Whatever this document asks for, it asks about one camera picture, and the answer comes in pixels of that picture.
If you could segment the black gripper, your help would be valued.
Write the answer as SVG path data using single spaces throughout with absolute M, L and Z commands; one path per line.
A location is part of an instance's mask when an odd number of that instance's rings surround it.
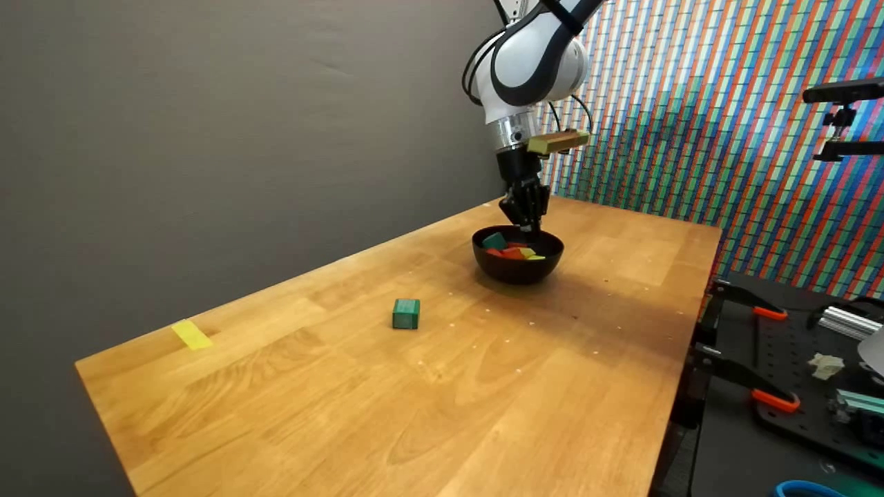
M 540 232 L 549 189 L 540 182 L 540 161 L 527 150 L 509 150 L 496 156 L 506 196 L 499 211 L 517 230 Z

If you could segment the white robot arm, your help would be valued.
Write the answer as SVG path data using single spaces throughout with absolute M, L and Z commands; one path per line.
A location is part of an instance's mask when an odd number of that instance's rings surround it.
M 604 0 L 527 0 L 503 11 L 503 29 L 489 33 L 460 70 L 460 91 L 482 111 L 506 193 L 499 211 L 521 232 L 538 232 L 549 189 L 529 150 L 536 106 L 574 93 L 589 76 L 580 41 L 586 22 Z

